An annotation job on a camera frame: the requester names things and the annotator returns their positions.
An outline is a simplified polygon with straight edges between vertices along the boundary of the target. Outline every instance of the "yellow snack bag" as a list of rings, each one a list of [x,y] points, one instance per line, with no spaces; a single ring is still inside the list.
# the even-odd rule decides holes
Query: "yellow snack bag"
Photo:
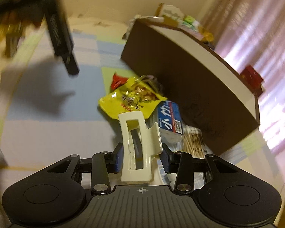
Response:
[[[144,118],[149,118],[156,106],[166,97],[154,92],[143,81],[129,78],[121,87],[99,100],[99,106],[111,118],[118,119],[118,114],[142,111]]]

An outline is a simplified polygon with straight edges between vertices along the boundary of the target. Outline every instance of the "blue label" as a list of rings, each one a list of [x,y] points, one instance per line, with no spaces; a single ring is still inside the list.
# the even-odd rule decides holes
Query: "blue label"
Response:
[[[162,101],[157,106],[159,127],[174,133],[183,134],[178,105],[172,101]]]

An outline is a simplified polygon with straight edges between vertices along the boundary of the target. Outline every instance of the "dark brown box side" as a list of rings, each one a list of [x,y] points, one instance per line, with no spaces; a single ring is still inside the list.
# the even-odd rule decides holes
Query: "dark brown box side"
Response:
[[[179,105],[184,122],[200,128],[204,142],[217,155],[259,126],[219,78],[144,21],[134,24],[121,59],[139,76],[156,76],[165,96]]]

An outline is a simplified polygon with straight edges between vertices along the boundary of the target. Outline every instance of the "barcode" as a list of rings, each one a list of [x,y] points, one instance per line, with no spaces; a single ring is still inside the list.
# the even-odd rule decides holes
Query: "barcode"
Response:
[[[175,125],[175,132],[179,133],[179,134],[182,134],[183,131],[181,129],[181,122],[178,121],[178,120],[174,120],[174,125]]]

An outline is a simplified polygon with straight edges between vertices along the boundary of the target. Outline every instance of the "sheer curtain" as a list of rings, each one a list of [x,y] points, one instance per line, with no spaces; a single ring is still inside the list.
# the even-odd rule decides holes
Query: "sheer curtain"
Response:
[[[285,148],[285,0],[216,0],[202,24],[236,71],[250,64],[264,79],[259,130],[279,153]]]

